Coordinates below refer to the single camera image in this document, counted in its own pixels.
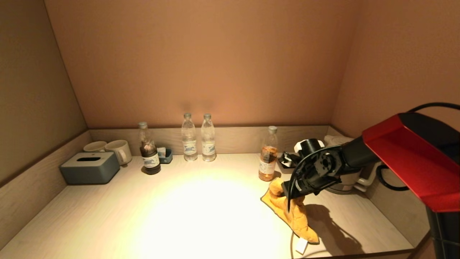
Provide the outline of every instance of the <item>bottle with orange liquid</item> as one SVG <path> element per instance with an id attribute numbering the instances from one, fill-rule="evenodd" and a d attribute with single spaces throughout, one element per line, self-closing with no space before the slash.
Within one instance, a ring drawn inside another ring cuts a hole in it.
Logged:
<path id="1" fill-rule="evenodd" d="M 259 178 L 263 181 L 271 181 L 275 178 L 275 164 L 278 155 L 278 138 L 276 126 L 268 127 L 268 135 L 262 143 L 260 151 Z"/>

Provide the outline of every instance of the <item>plastic bottle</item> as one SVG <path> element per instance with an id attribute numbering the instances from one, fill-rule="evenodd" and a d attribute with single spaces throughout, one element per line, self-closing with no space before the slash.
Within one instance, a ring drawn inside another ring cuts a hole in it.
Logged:
<path id="1" fill-rule="evenodd" d="M 141 142 L 141 156 L 144 159 L 146 173 L 153 175 L 161 171 L 160 159 L 153 139 L 150 137 L 146 122 L 139 122 L 139 139 Z"/>
<path id="2" fill-rule="evenodd" d="M 195 161 L 198 157 L 196 153 L 196 133 L 195 125 L 192 122 L 192 115 L 184 113 L 184 123 L 182 123 L 182 143 L 184 144 L 184 159 Z"/>
<path id="3" fill-rule="evenodd" d="M 203 147 L 203 161 L 211 162 L 216 159 L 215 149 L 215 130 L 214 124 L 211 121 L 211 114 L 205 113 L 203 116 L 203 124 L 201 125 L 201 145 Z"/>
<path id="4" fill-rule="evenodd" d="M 260 152 L 259 178 L 263 181 L 271 181 L 275 178 L 275 164 L 278 155 L 278 138 L 276 126 L 268 127 L 268 135 L 262 143 Z"/>

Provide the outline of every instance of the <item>tissue box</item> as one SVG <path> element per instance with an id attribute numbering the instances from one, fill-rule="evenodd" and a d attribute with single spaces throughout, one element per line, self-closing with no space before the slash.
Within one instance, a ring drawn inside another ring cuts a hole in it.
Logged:
<path id="1" fill-rule="evenodd" d="M 78 153 L 59 169 L 68 184 L 105 184 L 120 165 L 113 152 Z"/>

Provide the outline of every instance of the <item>mug handle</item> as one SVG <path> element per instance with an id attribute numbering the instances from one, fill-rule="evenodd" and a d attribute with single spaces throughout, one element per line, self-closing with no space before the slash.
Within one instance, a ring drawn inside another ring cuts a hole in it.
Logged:
<path id="1" fill-rule="evenodd" d="M 125 151 L 123 151 L 123 150 L 120 149 L 120 150 L 118 150 L 118 153 L 119 153 L 120 156 L 121 156 L 122 163 L 125 163 L 125 162 L 128 161 L 128 159 L 127 159 L 127 157 L 126 157 L 126 154 L 125 154 Z"/>

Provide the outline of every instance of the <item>white countertop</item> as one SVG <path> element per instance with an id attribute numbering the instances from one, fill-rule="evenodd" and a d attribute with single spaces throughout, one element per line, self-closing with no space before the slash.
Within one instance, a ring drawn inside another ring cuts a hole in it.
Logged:
<path id="1" fill-rule="evenodd" d="M 292 231 L 260 201 L 269 183 L 258 178 L 258 154 L 219 154 L 210 163 L 174 156 L 156 175 L 142 166 L 133 157 L 106 185 L 67 186 L 0 258 L 291 258 Z M 293 251 L 295 258 L 413 248 L 358 192 L 322 191 L 305 204 L 321 244 Z"/>

